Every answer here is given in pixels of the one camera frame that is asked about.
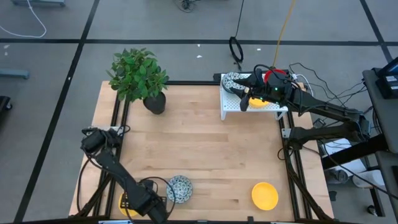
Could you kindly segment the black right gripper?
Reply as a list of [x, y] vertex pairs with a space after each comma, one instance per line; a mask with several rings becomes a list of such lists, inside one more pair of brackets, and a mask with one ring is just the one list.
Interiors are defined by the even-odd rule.
[[250, 94], [244, 93], [240, 101], [240, 110], [247, 111], [250, 98], [286, 105], [294, 93], [294, 86], [284, 73], [265, 73], [264, 84], [258, 85], [251, 77], [233, 80], [238, 85], [252, 87]]

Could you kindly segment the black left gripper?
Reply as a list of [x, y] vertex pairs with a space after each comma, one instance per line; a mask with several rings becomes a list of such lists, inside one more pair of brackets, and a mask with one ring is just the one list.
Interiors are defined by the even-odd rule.
[[147, 215], [154, 223], [165, 223], [168, 212], [162, 198], [153, 190], [143, 186], [128, 187], [123, 202], [128, 210], [134, 210], [141, 216]]

